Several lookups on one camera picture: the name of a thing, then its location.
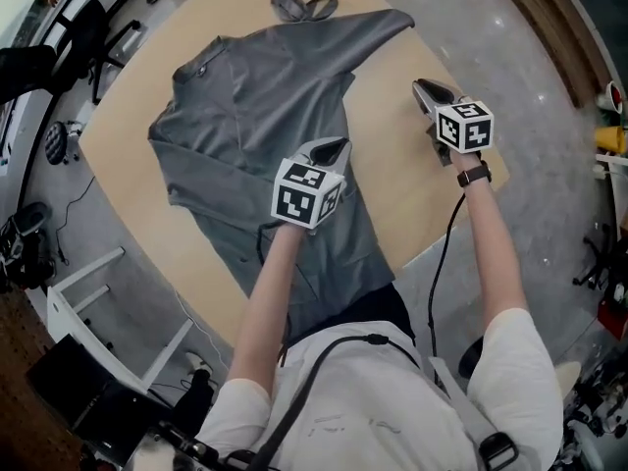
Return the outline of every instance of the yellow object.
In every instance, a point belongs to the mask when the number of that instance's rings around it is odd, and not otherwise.
[[[597,128],[596,146],[610,152],[624,153],[626,151],[626,136],[624,134],[624,129],[619,126],[612,128]]]

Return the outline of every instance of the black watch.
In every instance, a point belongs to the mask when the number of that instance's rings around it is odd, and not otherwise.
[[[480,178],[488,178],[489,183],[492,180],[491,170],[489,169],[489,165],[482,161],[482,164],[477,168],[470,169],[469,171],[463,171],[458,175],[458,183],[463,188],[474,182],[475,180],[479,180]]]

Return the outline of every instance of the strap buckle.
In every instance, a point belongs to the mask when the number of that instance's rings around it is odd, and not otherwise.
[[[494,433],[485,438],[479,451],[487,471],[499,471],[519,456],[519,448],[506,433]]]

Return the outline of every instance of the gray shirt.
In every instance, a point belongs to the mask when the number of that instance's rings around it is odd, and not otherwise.
[[[385,10],[219,36],[175,72],[174,97],[149,140],[171,204],[192,213],[247,295],[282,159],[306,141],[348,137],[342,97],[351,71],[409,26],[408,15]],[[346,178],[336,213],[301,246],[293,336],[393,280],[350,170]],[[264,253],[273,233],[264,233]]]

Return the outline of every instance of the concrete floor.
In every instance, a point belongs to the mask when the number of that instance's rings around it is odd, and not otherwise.
[[[143,0],[133,0],[119,21],[140,19],[150,31],[183,1],[161,0],[148,8]],[[608,222],[610,214],[606,188],[591,172],[595,111],[573,109],[545,49],[509,0],[388,1],[413,16],[416,31],[460,86],[494,111],[497,147],[511,174],[498,201],[521,257],[535,322],[554,361],[595,362],[615,345],[594,320],[601,294],[571,285],[572,278],[591,262],[582,236],[591,231],[595,236],[596,223]],[[86,99],[87,86],[78,84],[64,97],[53,120],[72,119],[77,113],[87,120]],[[84,161],[52,167],[39,149],[26,202],[50,204],[54,217],[49,227],[55,229],[63,223],[66,204],[80,196],[90,178]],[[85,288],[74,288],[69,295],[79,301],[80,294],[103,282],[111,287],[81,317],[91,319],[94,331],[114,344],[115,352],[135,373],[143,373],[184,320],[172,288],[126,231],[98,183],[71,208],[61,241],[71,264],[58,264],[58,278],[118,245],[127,251]],[[410,263],[396,283],[424,354],[429,353],[428,292],[442,245],[441,240]],[[482,333],[480,309],[472,239],[468,222],[463,221],[452,235],[435,298],[439,353],[452,369]],[[214,343],[228,362],[229,348],[217,337]],[[225,368],[217,361],[216,349],[193,329],[158,383],[180,386],[187,369],[186,349],[203,355],[214,366],[216,380],[224,380]],[[166,387],[156,391],[172,401],[182,394]]]

